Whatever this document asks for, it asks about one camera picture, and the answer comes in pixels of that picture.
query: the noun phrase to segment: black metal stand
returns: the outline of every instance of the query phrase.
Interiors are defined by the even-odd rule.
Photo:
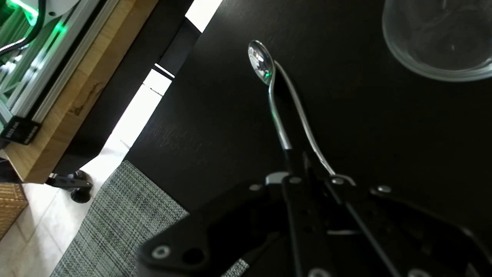
[[[73,199],[78,202],[87,202],[91,199],[93,179],[87,172],[81,169],[65,176],[53,172],[48,176],[47,184],[70,190]]]

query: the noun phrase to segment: bolt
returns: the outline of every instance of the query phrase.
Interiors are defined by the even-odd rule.
[[[264,184],[254,182],[254,184],[250,185],[250,190],[262,190],[262,187],[264,187]]]
[[[431,273],[428,273],[427,270],[423,270],[420,267],[413,267],[410,270],[410,277],[431,277]]]
[[[154,247],[153,258],[164,259],[164,258],[170,256],[170,253],[171,253],[171,247],[167,244],[161,244],[161,245]]]
[[[304,178],[300,178],[300,176],[291,176],[290,181],[294,182],[294,184],[300,184],[300,182],[304,182]]]
[[[328,270],[325,270],[324,267],[313,267],[310,270],[308,277],[331,277],[331,273]]]
[[[333,179],[333,182],[334,184],[345,184],[345,179],[337,176],[337,178]]]
[[[382,192],[382,193],[390,193],[390,192],[393,190],[391,185],[387,185],[387,184],[382,184],[382,185],[379,185],[377,189],[379,189],[379,192]]]

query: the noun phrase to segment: metal spoon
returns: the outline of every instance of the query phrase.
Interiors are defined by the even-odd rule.
[[[282,142],[282,147],[285,150],[293,149],[293,142],[288,136],[288,132],[284,125],[282,116],[279,113],[277,104],[276,104],[276,93],[274,93],[274,87],[276,87],[276,78],[277,78],[277,69],[281,70],[281,73],[284,75],[284,78],[288,82],[288,87],[291,90],[291,96],[294,99],[297,113],[302,119],[305,133],[308,136],[308,141],[313,147],[313,150],[316,152],[316,155],[319,156],[320,162],[324,164],[324,167],[330,172],[330,175],[336,175],[334,167],[328,162],[328,159],[325,158],[307,116],[305,107],[299,98],[299,93],[294,87],[294,82],[291,81],[288,72],[284,69],[284,65],[273,58],[271,52],[267,49],[267,45],[261,41],[261,39],[253,39],[248,44],[248,56],[251,61],[253,69],[256,70],[256,73],[259,75],[259,78],[268,84],[268,98],[270,98],[270,105],[271,105],[271,112],[273,112],[273,118],[277,127],[277,133]]]

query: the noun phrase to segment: black tabletop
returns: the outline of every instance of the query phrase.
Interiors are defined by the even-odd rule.
[[[334,167],[473,227],[492,245],[492,85],[419,76],[390,53],[384,0],[225,0],[130,158],[196,209],[284,169],[247,45],[287,67]]]

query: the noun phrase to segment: gray placemat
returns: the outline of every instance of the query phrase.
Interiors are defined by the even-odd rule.
[[[130,161],[96,195],[76,238],[51,277],[138,275],[139,245],[188,212]],[[225,275],[242,275],[239,261]]]

